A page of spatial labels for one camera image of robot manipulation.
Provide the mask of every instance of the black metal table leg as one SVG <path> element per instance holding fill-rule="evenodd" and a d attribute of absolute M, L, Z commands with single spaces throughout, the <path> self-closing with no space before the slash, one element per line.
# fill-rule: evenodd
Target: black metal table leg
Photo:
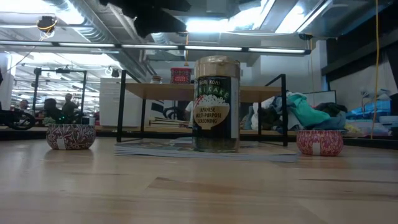
<path fill-rule="evenodd" d="M 39 76 L 42 75 L 42 69 L 41 68 L 35 68 L 34 73 L 36 75 L 35 78 L 35 90 L 33 92 L 33 103 L 32 103 L 32 110 L 34 113 L 36 113 L 36 101 L 37 101 L 37 89 L 39 87 Z"/>
<path fill-rule="evenodd" d="M 258 136 L 259 138 L 261 137 L 261 129 L 262 129 L 262 123 L 261 123 L 261 101 L 258 102 L 259 103 L 259 107 L 257 109 L 257 117 L 258 117 L 258 127 L 257 127 L 257 131 L 258 131 Z"/>
<path fill-rule="evenodd" d="M 126 93 L 126 70 L 122 71 L 120 82 L 120 99 L 119 99 L 119 116 L 118 116 L 118 132 L 116 133 L 116 141 L 122 141 L 123 132 L 123 113 L 124 113 L 124 95 Z"/>
<path fill-rule="evenodd" d="M 87 71 L 84 71 L 83 72 L 83 90 L 81 92 L 81 103 L 80 103 L 81 114 L 83 114 L 83 108 L 85 107 L 86 84 L 87 84 Z"/>
<path fill-rule="evenodd" d="M 282 131 L 283 131 L 283 142 L 284 146 L 288 145 L 289 138 L 287 135 L 287 124 L 288 124 L 288 118 L 287 118 L 287 97 L 286 97 L 286 75 L 282 74 L 281 75 L 281 81 L 282 81 Z"/>
<path fill-rule="evenodd" d="M 147 100 L 142 99 L 142 108 L 141 108 L 141 138 L 144 138 L 144 125 L 145 125 L 145 107 L 147 105 Z"/>

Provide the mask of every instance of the jar label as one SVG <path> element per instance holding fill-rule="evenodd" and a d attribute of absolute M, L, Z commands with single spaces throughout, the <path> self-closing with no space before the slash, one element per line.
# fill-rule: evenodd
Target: jar label
<path fill-rule="evenodd" d="M 193 135 L 206 138 L 237 138 L 239 135 L 239 81 L 231 77 L 200 77 L 195 80 Z"/>

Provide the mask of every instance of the yellow cord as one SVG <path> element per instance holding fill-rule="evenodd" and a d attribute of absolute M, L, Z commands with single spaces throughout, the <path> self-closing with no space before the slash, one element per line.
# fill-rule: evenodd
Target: yellow cord
<path fill-rule="evenodd" d="M 377 86 L 379 84 L 379 58 L 380 58 L 380 41 L 379 41 L 379 0 L 376 1 L 376 85 L 374 87 L 374 114 L 372 122 L 371 139 L 373 139 L 374 123 L 376 122 L 377 113 Z"/>
<path fill-rule="evenodd" d="M 310 39 L 310 48 L 311 48 L 311 78 L 312 78 L 312 92 L 315 92 L 315 89 L 314 89 L 314 81 L 313 81 L 313 63 L 312 63 L 312 38 Z M 313 106 L 316 106 L 315 105 L 315 97 L 312 97 L 312 100 L 313 100 Z"/>
<path fill-rule="evenodd" d="M 58 22 L 58 21 L 55 21 L 54 24 L 52 24 L 51 26 L 48 26 L 48 27 L 39 27 L 39 22 L 37 21 L 37 22 L 36 22 L 36 26 L 37 26 L 37 28 L 39 28 L 39 29 L 41 29 L 41 30 L 47 30 L 47 29 L 51 29 L 51 28 L 53 28 L 55 25 L 57 25 L 57 22 Z"/>
<path fill-rule="evenodd" d="M 187 33 L 187 43 L 186 43 L 186 45 L 188 45 L 188 36 L 189 36 L 189 33 Z M 185 51 L 185 64 L 184 64 L 184 66 L 189 66 L 189 64 L 188 64 L 188 51 L 187 50 Z"/>

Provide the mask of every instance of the person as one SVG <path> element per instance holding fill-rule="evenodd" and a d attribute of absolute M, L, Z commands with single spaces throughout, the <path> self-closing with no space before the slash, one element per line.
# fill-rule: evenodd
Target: person
<path fill-rule="evenodd" d="M 25 111 L 28 105 L 29 102 L 27 100 L 21 100 L 21 102 L 19 102 L 19 109 Z"/>
<path fill-rule="evenodd" d="M 188 106 L 185 108 L 185 119 L 189 119 L 189 123 L 192 124 L 193 122 L 193 101 L 189 102 Z"/>
<path fill-rule="evenodd" d="M 44 101 L 45 116 L 58 121 L 62 117 L 62 112 L 57 108 L 57 101 L 53 98 L 48 98 Z"/>
<path fill-rule="evenodd" d="M 65 104 L 62 107 L 62 113 L 65 116 L 73 116 L 75 109 L 77 109 L 79 107 L 71 100 L 72 100 L 72 94 L 70 94 L 70 93 L 66 94 L 65 95 Z"/>

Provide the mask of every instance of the teal fabric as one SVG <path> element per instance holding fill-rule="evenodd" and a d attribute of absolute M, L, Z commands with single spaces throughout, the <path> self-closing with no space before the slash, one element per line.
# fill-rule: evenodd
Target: teal fabric
<path fill-rule="evenodd" d="M 288 100 L 295 105 L 295 107 L 290 107 L 290 110 L 294 115 L 296 115 L 297 119 L 300 121 L 300 124 L 304 127 L 320 124 L 330 119 L 329 114 L 313 109 L 307 103 L 306 96 L 294 94 L 288 97 Z"/>

